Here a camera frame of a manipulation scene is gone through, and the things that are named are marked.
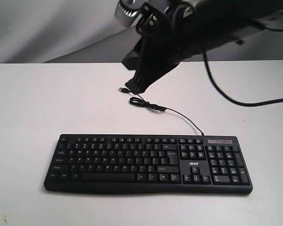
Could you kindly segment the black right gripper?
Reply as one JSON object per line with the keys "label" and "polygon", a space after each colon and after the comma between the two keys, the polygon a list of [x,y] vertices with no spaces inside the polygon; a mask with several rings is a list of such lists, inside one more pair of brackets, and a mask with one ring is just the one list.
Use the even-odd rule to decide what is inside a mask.
{"label": "black right gripper", "polygon": [[140,40],[122,61],[136,70],[125,86],[138,94],[204,50],[242,45],[266,30],[283,32],[283,0],[145,0],[121,6],[127,14],[141,14]]}

